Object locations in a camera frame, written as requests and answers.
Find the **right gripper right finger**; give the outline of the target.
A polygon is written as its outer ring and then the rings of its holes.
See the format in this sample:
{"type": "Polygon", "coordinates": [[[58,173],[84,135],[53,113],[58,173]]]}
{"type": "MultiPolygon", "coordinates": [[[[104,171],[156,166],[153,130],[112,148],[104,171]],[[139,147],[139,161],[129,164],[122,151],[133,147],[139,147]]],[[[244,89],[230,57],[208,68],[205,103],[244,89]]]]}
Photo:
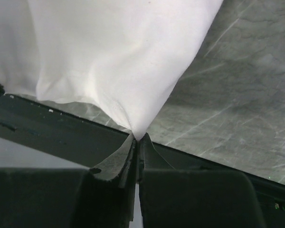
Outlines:
{"type": "Polygon", "coordinates": [[[252,183],[241,172],[176,169],[149,135],[139,142],[139,196],[145,228],[264,228],[252,183]]]}

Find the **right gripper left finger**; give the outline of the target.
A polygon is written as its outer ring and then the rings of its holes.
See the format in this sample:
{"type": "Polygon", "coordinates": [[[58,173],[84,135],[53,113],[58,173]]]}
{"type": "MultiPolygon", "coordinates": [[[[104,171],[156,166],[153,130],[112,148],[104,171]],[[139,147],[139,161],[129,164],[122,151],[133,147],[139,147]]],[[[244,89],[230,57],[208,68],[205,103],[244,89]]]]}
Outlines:
{"type": "Polygon", "coordinates": [[[135,140],[86,167],[0,139],[0,228],[127,228],[135,140]]]}

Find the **white t shirt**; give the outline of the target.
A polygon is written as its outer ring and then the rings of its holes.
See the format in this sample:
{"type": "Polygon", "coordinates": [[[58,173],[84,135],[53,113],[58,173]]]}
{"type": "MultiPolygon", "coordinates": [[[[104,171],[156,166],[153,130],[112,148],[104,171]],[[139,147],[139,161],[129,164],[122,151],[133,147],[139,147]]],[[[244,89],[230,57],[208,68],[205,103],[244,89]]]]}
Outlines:
{"type": "Polygon", "coordinates": [[[141,139],[192,63],[219,0],[0,0],[0,84],[90,103],[141,139]]]}

